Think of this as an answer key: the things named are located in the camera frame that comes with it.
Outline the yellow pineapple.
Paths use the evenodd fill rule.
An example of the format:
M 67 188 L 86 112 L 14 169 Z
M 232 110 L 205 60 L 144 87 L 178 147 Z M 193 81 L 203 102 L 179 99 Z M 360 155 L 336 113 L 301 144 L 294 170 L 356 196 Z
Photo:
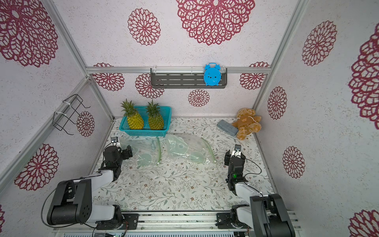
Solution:
M 127 119 L 129 128 L 132 130 L 141 130 L 144 128 L 144 120 L 134 105 L 132 101 L 125 99 L 121 103 L 122 111 Z

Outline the greenish pineapple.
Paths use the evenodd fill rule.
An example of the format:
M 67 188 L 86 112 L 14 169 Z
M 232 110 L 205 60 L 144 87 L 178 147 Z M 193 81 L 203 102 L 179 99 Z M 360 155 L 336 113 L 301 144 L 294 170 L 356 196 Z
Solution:
M 148 103 L 147 107 L 148 123 L 151 130 L 163 130 L 164 121 L 160 114 L 160 107 L 158 103 L 153 100 Z

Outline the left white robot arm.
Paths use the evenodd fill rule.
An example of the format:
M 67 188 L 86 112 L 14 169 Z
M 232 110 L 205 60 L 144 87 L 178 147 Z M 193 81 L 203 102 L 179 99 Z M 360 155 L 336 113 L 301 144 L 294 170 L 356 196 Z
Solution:
M 123 149 L 120 145 L 108 145 L 103 151 L 104 160 L 97 172 L 78 179 L 61 181 L 50 193 L 52 197 L 46 215 L 41 220 L 50 228 L 64 228 L 76 224 L 97 230 L 130 228 L 121 213 L 120 206 L 94 204 L 94 192 L 118 180 L 122 162 L 133 156 L 131 146 Z

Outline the zip-top bag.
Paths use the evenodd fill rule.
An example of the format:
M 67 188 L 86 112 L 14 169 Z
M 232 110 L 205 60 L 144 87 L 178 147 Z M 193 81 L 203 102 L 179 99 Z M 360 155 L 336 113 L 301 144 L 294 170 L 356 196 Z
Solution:
M 215 162 L 210 144 L 203 138 L 189 134 L 168 134 L 165 137 L 168 157 L 197 164 Z
M 131 147 L 133 156 L 129 158 L 137 166 L 157 166 L 161 161 L 160 141 L 157 137 L 146 139 L 120 138 L 121 148 Z

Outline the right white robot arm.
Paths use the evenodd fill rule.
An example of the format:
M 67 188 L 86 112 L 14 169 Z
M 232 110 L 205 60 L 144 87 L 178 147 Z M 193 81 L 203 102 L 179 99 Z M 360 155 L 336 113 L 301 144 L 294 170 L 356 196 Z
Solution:
M 255 237 L 294 237 L 295 228 L 282 197 L 264 194 L 248 184 L 243 174 L 247 160 L 240 145 L 225 154 L 224 162 L 229 167 L 228 188 L 247 204 L 234 205 L 229 213 L 218 213 L 216 226 L 219 229 L 249 228 Z

